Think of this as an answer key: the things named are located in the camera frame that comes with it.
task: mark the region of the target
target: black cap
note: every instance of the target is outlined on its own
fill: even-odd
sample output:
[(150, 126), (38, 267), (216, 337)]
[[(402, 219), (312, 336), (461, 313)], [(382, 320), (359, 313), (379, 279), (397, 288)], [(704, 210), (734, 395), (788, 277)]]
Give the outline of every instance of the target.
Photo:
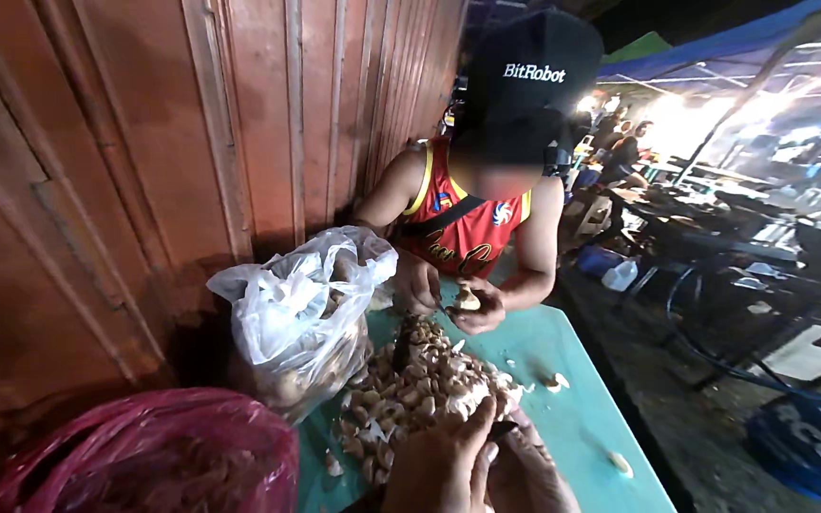
[(543, 164), (553, 141), (571, 152), (576, 142), (568, 125), (594, 87), (603, 53), (597, 30), (556, 10), (491, 30), (468, 66), (452, 146), (496, 163)]

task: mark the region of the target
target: yellow trim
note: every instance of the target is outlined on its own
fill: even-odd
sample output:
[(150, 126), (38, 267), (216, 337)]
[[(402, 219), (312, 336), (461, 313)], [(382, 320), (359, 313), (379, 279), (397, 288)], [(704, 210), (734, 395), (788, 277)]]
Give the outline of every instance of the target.
[(449, 181), (451, 181), (451, 188), (455, 190), (455, 193), (458, 194), (458, 201), (461, 201), (465, 197), (467, 197), (467, 192), (464, 192), (462, 186), (458, 183), (455, 183), (455, 179), (449, 177)]
[(522, 220), (523, 223), (525, 219), (531, 216), (531, 191), (525, 192), (522, 194)]
[(423, 198), (426, 197), (426, 190), (430, 188), (430, 178), (432, 177), (432, 144), (426, 142), (426, 170), (423, 172), (423, 182), (420, 184), (420, 191), (417, 192), (417, 197), (414, 198), (413, 204), (409, 209), (402, 212), (405, 216), (410, 216), (420, 205), (423, 204)]

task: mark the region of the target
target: pink plastic bag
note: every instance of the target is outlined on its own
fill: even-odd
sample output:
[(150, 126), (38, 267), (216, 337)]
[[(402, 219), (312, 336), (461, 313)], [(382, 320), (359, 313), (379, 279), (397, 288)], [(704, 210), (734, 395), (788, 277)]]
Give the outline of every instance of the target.
[(283, 419), (240, 393), (140, 393), (15, 456), (0, 513), (293, 511), (298, 444)]

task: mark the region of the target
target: red sleeveless jersey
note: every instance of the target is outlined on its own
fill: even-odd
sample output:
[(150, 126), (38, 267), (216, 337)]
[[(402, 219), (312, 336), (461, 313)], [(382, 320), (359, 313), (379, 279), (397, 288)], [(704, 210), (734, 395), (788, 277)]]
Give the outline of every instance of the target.
[[(402, 223), (420, 223), (439, 216), (467, 195), (449, 176), (449, 139), (426, 144), (426, 172)], [(486, 277), (512, 231), (531, 214), (531, 192), (505, 201), (486, 201), (448, 227), (426, 237), (402, 237), (399, 246), (433, 264), (440, 274)]]

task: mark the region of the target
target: brown wooden wall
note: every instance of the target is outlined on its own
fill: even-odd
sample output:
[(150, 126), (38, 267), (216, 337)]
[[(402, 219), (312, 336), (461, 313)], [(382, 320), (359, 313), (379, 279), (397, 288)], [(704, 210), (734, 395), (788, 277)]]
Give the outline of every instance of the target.
[(331, 226), (433, 134), (464, 9), (0, 0), (0, 468), (73, 414), (177, 383), (168, 355), (216, 311), (213, 272)]

